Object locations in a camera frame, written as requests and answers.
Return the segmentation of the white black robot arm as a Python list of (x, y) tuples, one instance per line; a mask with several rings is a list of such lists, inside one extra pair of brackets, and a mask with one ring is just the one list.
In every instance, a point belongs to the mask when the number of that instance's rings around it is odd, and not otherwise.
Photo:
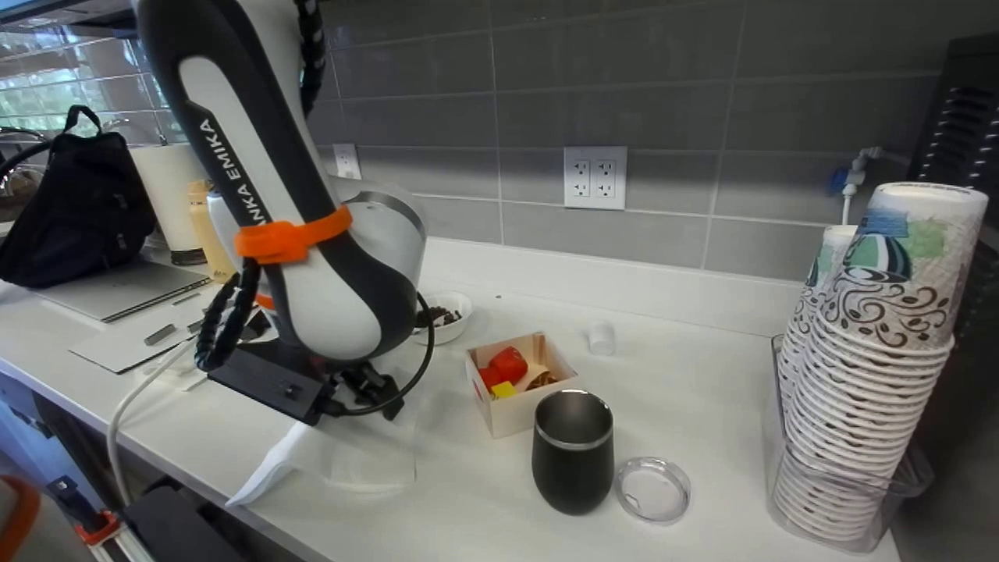
[(323, 78), (318, 0), (134, 0), (148, 62), (234, 219), (238, 270), (197, 334), (197, 368), (291, 414), (396, 414), (374, 368), (427, 308), (425, 224), (392, 197), (343, 197), (306, 116)]

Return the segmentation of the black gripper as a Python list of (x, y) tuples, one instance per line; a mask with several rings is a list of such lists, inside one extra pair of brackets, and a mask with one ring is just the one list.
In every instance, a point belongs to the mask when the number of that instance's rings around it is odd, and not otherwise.
[(407, 404), (398, 382), (389, 373), (381, 373), (371, 361), (356, 361), (340, 371), (352, 402), (347, 404), (349, 414), (384, 414), (392, 420)]

